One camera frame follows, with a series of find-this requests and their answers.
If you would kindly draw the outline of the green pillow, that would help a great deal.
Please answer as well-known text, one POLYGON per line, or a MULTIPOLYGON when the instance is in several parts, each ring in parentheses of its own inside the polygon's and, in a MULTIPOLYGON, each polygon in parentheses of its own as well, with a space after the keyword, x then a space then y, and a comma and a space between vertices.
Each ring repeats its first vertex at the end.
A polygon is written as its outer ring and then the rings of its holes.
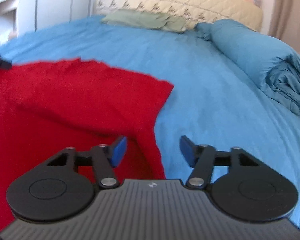
POLYGON ((186 20, 181 16, 147 11, 120 9, 102 18, 104 24, 133 28, 164 30, 183 33, 187 29, 186 20))

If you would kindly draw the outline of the white grey wardrobe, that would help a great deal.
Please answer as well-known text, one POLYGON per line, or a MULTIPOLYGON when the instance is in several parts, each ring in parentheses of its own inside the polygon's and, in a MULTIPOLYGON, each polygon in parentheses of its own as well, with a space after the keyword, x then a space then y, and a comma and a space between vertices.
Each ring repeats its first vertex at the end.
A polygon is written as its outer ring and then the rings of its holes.
POLYGON ((36 29, 90 16, 91 0, 37 0, 36 29))

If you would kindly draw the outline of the red knit garment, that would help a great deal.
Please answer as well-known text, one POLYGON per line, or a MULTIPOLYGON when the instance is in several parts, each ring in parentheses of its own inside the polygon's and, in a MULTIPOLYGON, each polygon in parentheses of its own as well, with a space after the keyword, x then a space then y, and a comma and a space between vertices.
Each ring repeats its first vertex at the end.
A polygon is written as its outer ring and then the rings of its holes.
POLYGON ((154 125, 173 85, 95 60, 39 61, 0 69, 0 231, 13 221, 6 190, 60 150, 124 135, 119 180, 164 179, 154 125))

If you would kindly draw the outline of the blue bed sheet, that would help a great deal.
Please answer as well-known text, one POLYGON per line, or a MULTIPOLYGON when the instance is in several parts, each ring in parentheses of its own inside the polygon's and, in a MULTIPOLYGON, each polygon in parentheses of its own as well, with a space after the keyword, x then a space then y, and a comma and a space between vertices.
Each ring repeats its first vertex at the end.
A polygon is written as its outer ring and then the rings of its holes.
POLYGON ((242 147, 295 184, 292 221, 300 227, 300 117, 194 31, 106 25, 95 16, 13 39, 0 55, 14 63, 79 57, 170 81, 174 89, 154 129, 166 177, 190 174, 177 144, 182 135, 219 150, 242 147))

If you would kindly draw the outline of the cream quilted headboard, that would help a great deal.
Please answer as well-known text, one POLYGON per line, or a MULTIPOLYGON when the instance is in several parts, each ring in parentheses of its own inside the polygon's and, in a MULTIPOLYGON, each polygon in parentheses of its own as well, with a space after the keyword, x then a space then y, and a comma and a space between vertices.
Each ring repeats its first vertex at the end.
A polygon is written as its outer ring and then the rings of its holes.
POLYGON ((260 31, 263 20, 262 9, 245 0, 95 0, 94 3, 95 15, 118 9, 182 16, 190 28, 199 22, 232 19, 260 31))

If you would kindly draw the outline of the folded blue duvet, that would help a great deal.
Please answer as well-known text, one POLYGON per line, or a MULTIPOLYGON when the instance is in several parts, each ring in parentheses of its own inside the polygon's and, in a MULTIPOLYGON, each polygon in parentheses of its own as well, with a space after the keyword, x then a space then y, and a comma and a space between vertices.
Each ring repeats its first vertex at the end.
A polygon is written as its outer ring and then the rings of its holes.
POLYGON ((292 47, 234 20, 199 23, 195 30, 241 68, 266 96, 300 116, 300 55, 292 47))

